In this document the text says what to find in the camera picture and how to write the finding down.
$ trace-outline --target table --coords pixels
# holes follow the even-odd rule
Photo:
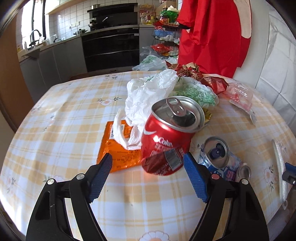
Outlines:
[[[0,175],[0,200],[22,233],[49,178],[70,180],[96,163],[106,122],[125,106],[127,82],[156,73],[126,72],[58,84],[36,103],[14,136]],[[197,159],[206,138],[226,140],[231,152],[249,164],[250,183],[269,222],[280,207],[271,140],[279,141],[285,161],[296,165],[296,139],[258,93],[253,110],[256,127],[244,111],[220,99],[209,125],[193,137],[190,151]],[[229,201],[225,204],[216,238],[227,219]],[[81,239],[70,200],[66,205],[73,235]],[[205,204],[196,197],[184,168],[161,177],[137,166],[110,174],[91,207],[109,241],[188,241]]]

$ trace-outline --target blue soda can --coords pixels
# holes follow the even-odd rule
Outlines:
[[[242,161],[229,151],[223,139],[209,137],[201,145],[198,164],[205,165],[211,173],[217,173],[225,180],[234,182]]]

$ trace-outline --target orange wrapper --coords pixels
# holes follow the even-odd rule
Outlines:
[[[132,127],[121,121],[121,129],[124,138],[129,138]],[[126,150],[118,144],[113,137],[113,121],[108,121],[101,142],[100,151],[96,163],[100,163],[103,156],[109,153],[113,159],[113,165],[110,172],[119,171],[125,168],[134,167],[141,163],[141,150]]]

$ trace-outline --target barcode label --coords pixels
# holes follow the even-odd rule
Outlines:
[[[170,165],[172,171],[176,170],[179,166],[182,165],[182,160],[177,154],[176,149],[165,151],[165,158],[167,159],[167,162]]]
[[[123,130],[124,130],[124,124],[121,125],[121,131],[122,131],[122,133],[123,133]],[[113,125],[111,126],[109,140],[114,140]]]

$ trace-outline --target can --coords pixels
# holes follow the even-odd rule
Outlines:
[[[239,182],[241,179],[251,180],[251,169],[247,163],[243,163],[237,170],[235,181]]]
[[[204,124],[204,112],[191,98],[174,96],[156,102],[141,140],[144,170],[158,175],[169,175],[179,170],[183,166],[184,153],[189,151],[191,138]],[[164,155],[159,155],[159,163],[155,163],[157,158],[149,158],[162,152]]]
[[[229,151],[229,146],[223,139],[209,137],[201,145],[198,164],[205,165],[211,173],[217,173],[227,181],[235,181],[242,161]]]

